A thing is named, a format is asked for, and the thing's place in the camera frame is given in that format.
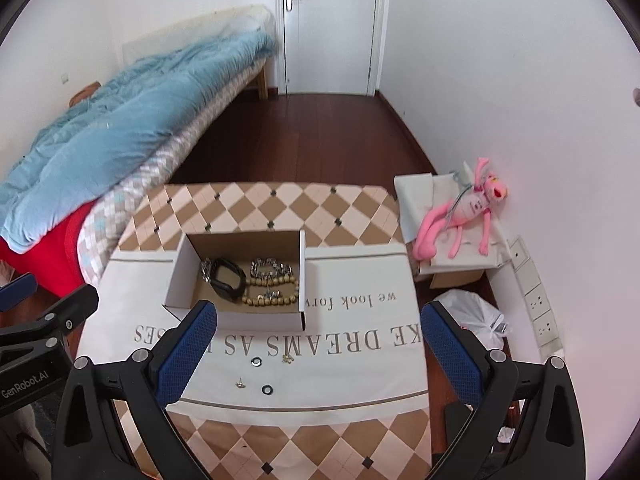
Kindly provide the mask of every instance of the red fabric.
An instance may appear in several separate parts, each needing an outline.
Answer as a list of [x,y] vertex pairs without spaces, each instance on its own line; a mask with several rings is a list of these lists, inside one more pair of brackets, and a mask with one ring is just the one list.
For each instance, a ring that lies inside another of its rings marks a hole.
[[14,253],[0,238],[0,260],[21,274],[31,272],[39,285],[60,298],[73,292],[84,283],[78,262],[78,237],[94,202],[81,205],[24,254]]

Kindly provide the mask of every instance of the plush toy head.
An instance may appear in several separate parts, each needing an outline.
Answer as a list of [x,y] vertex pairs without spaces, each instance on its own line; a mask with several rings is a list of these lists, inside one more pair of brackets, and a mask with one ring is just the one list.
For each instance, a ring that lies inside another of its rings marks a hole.
[[489,173],[482,188],[487,199],[492,204],[501,202],[508,195],[507,187],[493,173]]

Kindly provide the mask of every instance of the blue comforter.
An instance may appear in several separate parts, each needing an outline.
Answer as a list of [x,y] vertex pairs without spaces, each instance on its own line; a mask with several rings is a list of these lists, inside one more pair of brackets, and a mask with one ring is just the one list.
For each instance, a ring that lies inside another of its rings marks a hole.
[[193,120],[233,76],[273,53],[261,31],[139,60],[36,136],[0,184],[0,236],[25,253]]

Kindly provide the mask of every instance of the white door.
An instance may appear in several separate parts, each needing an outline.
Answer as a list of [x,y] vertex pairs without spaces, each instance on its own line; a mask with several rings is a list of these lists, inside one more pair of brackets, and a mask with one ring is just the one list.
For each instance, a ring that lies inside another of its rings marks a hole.
[[287,92],[366,94],[376,0],[285,0]]

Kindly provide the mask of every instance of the pink plush toy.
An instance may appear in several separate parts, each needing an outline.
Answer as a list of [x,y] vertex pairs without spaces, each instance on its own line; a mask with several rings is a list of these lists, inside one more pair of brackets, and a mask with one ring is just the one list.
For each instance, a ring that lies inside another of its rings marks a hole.
[[449,251],[449,258],[455,258],[462,243],[462,226],[480,214],[484,215],[484,227],[478,251],[483,256],[489,254],[491,206],[505,199],[507,188],[493,173],[483,179],[482,171],[488,163],[488,158],[478,158],[473,192],[463,194],[457,205],[456,200],[450,200],[433,208],[424,217],[414,243],[416,260],[430,260],[436,255],[436,238],[447,227],[457,228],[456,240]]

